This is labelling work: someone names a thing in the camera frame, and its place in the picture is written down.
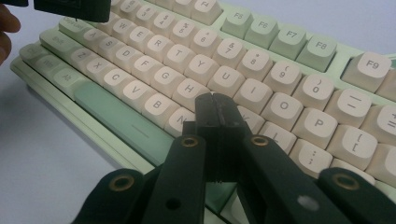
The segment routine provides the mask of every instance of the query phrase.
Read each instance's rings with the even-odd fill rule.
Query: keyboard
[[[343,167],[396,202],[396,55],[215,0],[112,1],[64,18],[11,69],[123,167],[161,164],[194,98],[232,97],[308,175]],[[205,223],[248,223],[234,183],[206,186]]]

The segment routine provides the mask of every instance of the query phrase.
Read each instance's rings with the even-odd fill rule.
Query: mechanical keyboard
[[[161,164],[194,98],[233,97],[254,133],[308,175],[344,167],[396,202],[396,55],[383,56],[216,0],[113,0],[11,65],[114,161]],[[233,183],[207,184],[205,223],[247,223]]]

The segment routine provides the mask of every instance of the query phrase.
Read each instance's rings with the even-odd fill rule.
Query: desk
[[[328,35],[351,47],[396,52],[396,1],[224,0]],[[119,168],[9,70],[18,50],[61,18],[11,11],[22,29],[0,67],[0,223],[70,223],[100,178]]]

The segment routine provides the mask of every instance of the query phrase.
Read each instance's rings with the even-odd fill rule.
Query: space bar
[[[75,91],[76,103],[154,165],[165,161],[173,137],[95,83]]]

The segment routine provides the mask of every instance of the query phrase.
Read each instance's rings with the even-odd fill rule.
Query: metal ring
[[[181,140],[181,145],[183,147],[196,147],[198,145],[198,139],[194,137],[185,137]]]
[[[264,136],[253,136],[252,138],[250,138],[250,141],[259,147],[265,147],[269,144],[269,141],[266,137]]]
[[[124,191],[134,185],[134,177],[127,174],[117,175],[111,181],[108,187],[116,192]]]
[[[359,182],[350,175],[335,174],[332,176],[332,181],[343,189],[355,190],[361,187]]]

